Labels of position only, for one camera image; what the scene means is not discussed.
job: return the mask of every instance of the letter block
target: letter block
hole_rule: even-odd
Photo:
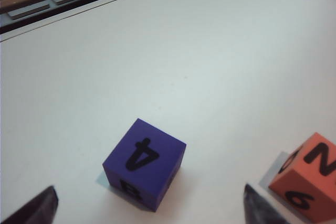
[[[137,119],[103,167],[111,186],[156,211],[185,148],[185,143]]]
[[[314,133],[289,156],[269,188],[313,223],[336,218],[336,145]]]

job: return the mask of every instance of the dark object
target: dark object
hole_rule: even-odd
[[[58,206],[58,198],[53,186],[9,216],[2,224],[51,224]]]
[[[245,186],[244,208],[246,224],[289,224],[249,184]]]
[[[24,16],[20,19],[16,19],[14,22],[6,21],[7,13],[14,11],[18,8],[29,7],[30,5],[34,5],[41,2],[48,2],[49,8],[41,10],[39,12],[32,13],[30,16]],[[53,17],[57,14],[64,13],[68,10],[75,9],[77,7],[90,4],[98,0],[77,0],[77,1],[70,1],[70,2],[63,2],[63,3],[56,3],[53,4],[52,0],[29,0],[18,5],[12,5],[9,7],[3,7],[0,3],[0,15],[1,15],[1,25],[0,25],[0,34],[4,34],[8,31],[12,31],[14,29],[32,24],[34,22],[38,22],[40,20]]]

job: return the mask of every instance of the orange cube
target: orange cube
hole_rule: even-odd
[[[336,145],[314,133],[289,156],[269,188],[314,223],[336,218]]]

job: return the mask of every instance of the cube face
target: cube face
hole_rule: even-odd
[[[336,146],[315,133],[289,156],[269,188],[313,222],[336,218]]]
[[[137,119],[103,163],[111,186],[156,210],[181,165],[186,145]]]

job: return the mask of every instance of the black lettering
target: black lettering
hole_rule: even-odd
[[[126,168],[128,170],[133,171],[139,169],[140,167],[147,165],[148,163],[159,158],[159,154],[148,147],[150,142],[151,141],[149,138],[145,138],[142,142],[137,142],[135,144],[137,148],[126,162]],[[143,153],[146,153],[148,156],[138,161]]]
[[[142,200],[142,198],[140,197],[139,190],[137,190],[134,186],[128,184],[127,182],[123,181],[122,179],[120,180],[120,185],[121,185],[121,188],[126,193],[128,193],[129,195],[131,195],[132,197],[134,197],[138,200]]]
[[[292,155],[289,156],[289,158],[286,160],[286,162],[282,165],[278,174],[282,173],[293,162],[294,158],[298,155],[301,148],[302,148],[302,146],[296,152],[294,152]]]
[[[308,210],[310,208],[310,205],[309,205],[308,201],[306,201],[306,199],[315,200],[309,194],[299,193],[298,191],[287,191],[285,193],[285,197],[294,206],[296,206],[298,208],[301,208],[301,209],[304,209],[304,210]]]
[[[336,170],[336,160],[328,165],[328,154],[329,148],[325,143],[319,143],[310,153],[308,153],[303,160],[307,164],[311,164],[315,158],[321,154],[320,162],[320,174],[323,176],[328,176],[334,170]]]

